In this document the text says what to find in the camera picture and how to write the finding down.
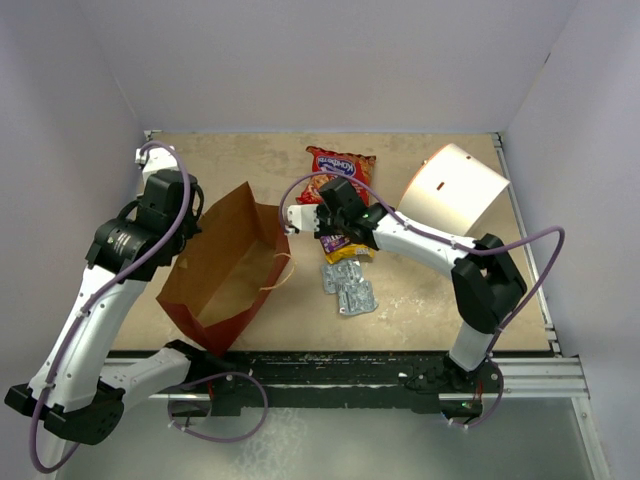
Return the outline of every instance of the pill blister pack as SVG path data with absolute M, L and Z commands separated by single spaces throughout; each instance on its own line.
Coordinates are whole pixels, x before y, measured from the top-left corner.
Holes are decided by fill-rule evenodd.
M 362 276 L 362 267 L 356 259 L 342 260 L 322 267 L 322 284 L 325 293 L 338 295 L 338 311 L 342 315 L 358 315 L 373 312 L 378 302 L 373 295 L 371 282 Z

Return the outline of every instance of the purple wrapper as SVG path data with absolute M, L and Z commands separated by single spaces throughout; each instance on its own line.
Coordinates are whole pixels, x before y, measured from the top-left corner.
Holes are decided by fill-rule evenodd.
M 320 243 L 322 244 L 322 248 L 325 253 L 333 253 L 342 247 L 350 245 L 351 240 L 349 240 L 349 237 L 345 237 L 344 235 L 331 235 L 327 237 L 320 237 Z

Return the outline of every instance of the red snack bag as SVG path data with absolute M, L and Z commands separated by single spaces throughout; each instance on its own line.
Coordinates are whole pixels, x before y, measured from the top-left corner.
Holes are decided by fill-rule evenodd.
M 327 172 L 326 175 L 316 175 L 309 180 L 309 184 L 296 198 L 298 203 L 312 204 L 322 203 L 322 197 L 318 194 L 318 188 L 335 178 L 328 172 L 339 172 L 354 177 L 357 180 L 371 185 L 371 175 L 376 162 L 375 155 L 365 157 L 353 153 L 337 153 L 318 147 L 307 147 L 307 152 L 313 154 L 312 172 Z M 353 185 L 366 205 L 369 205 L 369 194 L 360 185 Z

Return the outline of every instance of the gray floor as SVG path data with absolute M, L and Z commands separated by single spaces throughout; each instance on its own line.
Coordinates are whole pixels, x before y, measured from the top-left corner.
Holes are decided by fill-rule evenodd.
M 232 436 L 260 411 L 210 418 L 197 430 Z M 402 410 L 273 410 L 232 445 L 167 428 L 165 400 L 149 400 L 96 447 L 82 447 L 60 479 L 371 480 L 593 478 L 568 399 L 505 400 L 469 431 Z

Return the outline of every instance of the cable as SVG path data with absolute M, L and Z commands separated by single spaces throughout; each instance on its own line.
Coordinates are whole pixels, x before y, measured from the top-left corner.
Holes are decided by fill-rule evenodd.
M 51 367 L 49 368 L 49 372 L 45 377 L 46 386 L 40 392 L 40 395 L 36 402 L 35 409 L 33 411 L 33 415 L 31 417 L 31 423 L 29 426 L 29 456 L 31 457 L 31 463 L 33 463 L 33 466 L 40 473 L 45 473 L 45 474 L 53 473 L 56 470 L 58 470 L 65 463 L 67 463 L 69 458 L 71 458 L 71 456 L 75 453 L 75 451 L 79 446 L 79 444 L 77 443 L 73 445 L 69 450 L 69 452 L 67 452 L 64 455 L 64 457 L 52 467 L 47 467 L 43 465 L 42 462 L 40 461 L 40 458 L 38 457 L 38 451 L 37 451 L 38 420 L 40 419 L 40 413 L 42 412 L 42 408 L 44 407 L 47 401 L 47 398 L 49 397 L 49 391 L 53 387 L 53 381 L 55 380 L 55 377 L 58 373 L 58 367 L 60 366 L 60 363 L 62 362 L 62 359 L 65 353 L 67 353 L 67 350 L 69 348 L 69 345 L 71 344 L 71 341 L 73 340 L 76 333 L 78 332 L 78 329 L 80 328 L 80 325 L 82 324 L 84 319 L 89 315 L 91 307 L 102 296 L 104 296 L 114 285 L 125 280 L 138 267 L 140 267 L 147 260 L 153 257 L 153 255 L 155 255 L 158 252 L 158 250 L 160 250 L 171 239 L 171 237 L 176 233 L 176 231 L 180 227 L 180 224 L 184 219 L 187 209 L 189 208 L 189 200 L 191 196 L 191 183 L 189 182 L 189 174 L 187 172 L 186 166 L 184 165 L 184 162 L 182 161 L 182 158 L 171 147 L 169 147 L 168 145 L 162 142 L 158 142 L 156 140 L 152 140 L 150 142 L 145 143 L 140 148 L 140 154 L 146 153 L 152 147 L 164 148 L 176 160 L 176 163 L 178 164 L 178 169 L 180 170 L 180 174 L 182 176 L 182 182 L 184 185 L 183 192 L 182 192 L 182 205 L 180 206 L 178 215 L 174 220 L 174 222 L 171 224 L 171 227 L 169 227 L 169 230 L 167 230 L 167 232 L 160 238 L 160 240 L 158 240 L 158 242 L 155 245 L 153 245 L 148 252 L 146 252 L 139 259 L 137 259 L 127 268 L 119 272 L 116 276 L 114 276 L 111 280 L 106 282 L 102 287 L 100 287 L 96 292 L 94 292 L 89 297 L 89 299 L 85 302 L 85 304 L 82 307 L 80 307 L 80 310 L 76 316 L 76 319 L 71 324 L 71 327 L 69 328 L 69 330 L 67 331 L 67 334 L 62 339 L 62 342 L 60 342 L 60 347 L 58 348 L 58 351 L 55 357 L 51 361 Z
M 267 392 L 265 391 L 264 387 L 262 385 L 260 385 L 260 382 L 258 382 L 251 375 L 247 375 L 246 373 L 242 373 L 242 372 L 217 373 L 217 374 L 211 375 L 209 377 L 201 378 L 200 380 L 196 380 L 194 382 L 183 383 L 182 385 L 178 385 L 178 387 L 180 387 L 180 388 L 189 388 L 189 387 L 193 387 L 195 385 L 198 385 L 200 383 L 209 382 L 209 381 L 212 381 L 212 380 L 216 380 L 218 378 L 225 378 L 225 377 L 228 377 L 229 375 L 245 378 L 245 379 L 251 381 L 256 387 L 258 387 L 258 390 L 260 391 L 260 395 L 262 396 L 262 402 L 263 402 L 264 408 L 262 410 L 262 416 L 260 417 L 260 420 L 258 421 L 258 424 L 255 427 L 253 427 L 247 433 L 244 433 L 244 434 L 239 435 L 237 437 L 230 437 L 230 438 L 212 437 L 212 436 L 209 436 L 209 435 L 205 435 L 203 433 L 195 432 L 195 431 L 187 428 L 187 426 L 181 425 L 178 422 L 176 422 L 173 419 L 173 413 L 171 412 L 171 403 L 168 403 L 167 404 L 167 414 L 169 415 L 169 421 L 170 421 L 169 426 L 177 428 L 181 432 L 184 432 L 184 433 L 186 433 L 188 435 L 191 435 L 192 437 L 196 437 L 196 438 L 199 438 L 201 440 L 207 440 L 208 442 L 215 442 L 215 443 L 235 443 L 235 442 L 239 442 L 241 440 L 249 438 L 251 435 L 253 435 L 258 430 L 260 430 L 260 428 L 264 424 L 265 420 L 267 419 L 267 414 L 269 413 L 269 402 L 268 402 L 268 399 L 267 399 Z
M 291 191 L 302 181 L 308 179 L 308 178 L 312 178 L 315 177 L 317 175 L 326 175 L 327 172 L 313 172 L 313 173 L 309 173 L 307 175 L 304 175 L 300 178 L 298 178 L 295 182 L 293 182 L 284 192 L 284 194 L 282 195 L 282 198 L 280 199 L 280 205 L 279 205 L 279 210 L 278 210 L 278 216 L 279 216 L 279 221 L 280 221 L 280 226 L 282 227 L 282 229 L 284 231 L 286 231 L 286 227 L 287 222 L 284 218 L 284 214 L 283 214 L 283 210 L 284 210 L 284 203 L 287 199 L 287 196 L 291 193 Z M 498 392 L 498 396 L 495 400 L 495 402 L 493 402 L 493 405 L 491 406 L 491 408 L 484 414 L 482 415 L 482 417 L 480 417 L 480 419 L 478 419 L 477 421 L 468 424 L 468 425 L 463 425 L 466 428 L 472 428 L 475 427 L 477 425 L 480 425 L 481 423 L 483 423 L 484 421 L 487 420 L 487 418 L 489 418 L 498 408 L 498 405 L 500 404 L 500 401 L 502 400 L 502 396 L 504 393 L 504 377 L 502 375 L 502 372 L 500 370 L 500 368 L 498 367 L 498 365 L 493 362 L 493 360 L 491 360 L 490 358 L 490 354 L 491 351 L 493 350 L 493 347 L 495 347 L 496 343 L 498 342 L 498 339 L 500 338 L 500 335 L 502 334 L 502 332 L 504 331 L 504 329 L 511 323 L 511 321 L 515 318 L 515 316 L 520 313 L 522 311 L 522 309 L 527 305 L 527 303 L 529 303 L 529 301 L 535 296 L 535 294 L 538 292 L 538 290 L 540 289 L 540 286 L 542 285 L 542 283 L 546 280 L 547 276 L 549 275 L 549 272 L 551 271 L 551 268 L 553 267 L 553 265 L 555 264 L 556 260 L 558 259 L 558 256 L 560 255 L 560 251 L 562 250 L 562 247 L 564 245 L 564 241 L 565 241 L 565 230 L 564 228 L 562 228 L 561 226 L 552 226 L 552 227 L 548 227 L 545 228 L 544 230 L 541 230 L 537 233 L 534 233 L 532 235 L 529 235 L 525 238 L 522 238 L 520 240 L 517 240 L 515 242 L 509 243 L 507 245 L 503 245 L 502 247 L 498 247 L 498 248 L 490 248 L 487 250 L 478 250 L 475 248 L 471 248 L 471 247 L 467 247 L 466 245 L 461 245 L 458 243 L 451 243 L 451 239 L 442 237 L 440 235 L 436 235 L 430 232 L 425 232 L 424 230 L 420 230 L 419 228 L 414 227 L 411 224 L 405 223 L 405 221 L 396 213 L 396 211 L 388 204 L 386 203 L 382 197 L 375 191 L 373 190 L 373 188 L 369 187 L 369 185 L 367 185 L 364 182 L 361 182 L 360 180 L 350 177 L 348 175 L 345 175 L 343 173 L 339 173 L 339 172 L 331 172 L 331 175 L 337 176 L 337 177 L 342 177 L 342 178 L 346 178 L 347 180 L 349 180 L 351 183 L 359 185 L 360 187 L 364 188 L 370 195 L 372 195 L 377 201 L 378 203 L 380 203 L 380 205 L 382 205 L 382 207 L 387 211 L 387 213 L 389 215 L 391 215 L 399 224 L 403 225 L 405 228 L 407 228 L 407 230 L 416 233 L 422 237 L 425 238 L 429 238 L 431 240 L 435 240 L 437 242 L 443 243 L 445 245 L 450 245 L 453 248 L 457 248 L 459 250 L 462 250 L 463 252 L 466 253 L 470 253 L 472 255 L 476 255 L 479 257 L 485 257 L 485 256 L 489 256 L 489 255 L 499 255 L 502 253 L 506 253 L 510 250 L 513 250 L 515 248 L 519 248 L 522 247 L 524 245 L 527 245 L 531 242 L 534 242 L 542 237 L 546 237 L 547 235 L 550 235 L 552 233 L 557 233 L 558 234 L 558 241 L 556 243 L 556 246 L 553 250 L 553 252 L 551 253 L 551 257 L 549 257 L 549 261 L 547 262 L 547 265 L 544 267 L 544 269 L 542 270 L 542 272 L 540 273 L 540 275 L 538 276 L 538 280 L 533 284 L 533 286 L 531 287 L 531 290 L 524 296 L 524 298 L 522 299 L 522 301 L 516 306 L 516 308 L 513 309 L 513 311 L 507 315 L 505 317 L 505 319 L 498 325 L 496 332 L 493 336 L 493 339 L 491 340 L 491 342 L 489 343 L 489 346 L 487 347 L 487 361 L 489 362 L 489 364 L 491 364 L 496 371 L 498 372 L 498 377 L 499 377 L 499 384 L 500 384 L 500 388 L 499 388 L 499 392 Z
M 493 368 L 495 368 L 495 370 L 496 370 L 496 372 L 498 374 L 498 396 L 494 400 L 493 405 L 491 405 L 489 410 L 487 410 L 487 412 L 484 415 L 482 415 L 480 418 L 478 418 L 475 422 L 460 423 L 460 422 L 454 422 L 453 419 L 451 419 L 451 420 L 449 420 L 449 425 L 455 425 L 457 427 L 461 427 L 461 428 L 464 428 L 464 429 L 474 428 L 474 427 L 477 427 L 478 425 L 486 422 L 487 419 L 491 415 L 493 415 L 494 412 L 498 409 L 498 405 L 500 405 L 500 401 L 502 400 L 502 396 L 504 395 L 504 375 L 502 374 L 502 370 L 500 370 L 500 367 L 493 360 L 491 360 L 491 358 L 487 357 L 487 362 Z

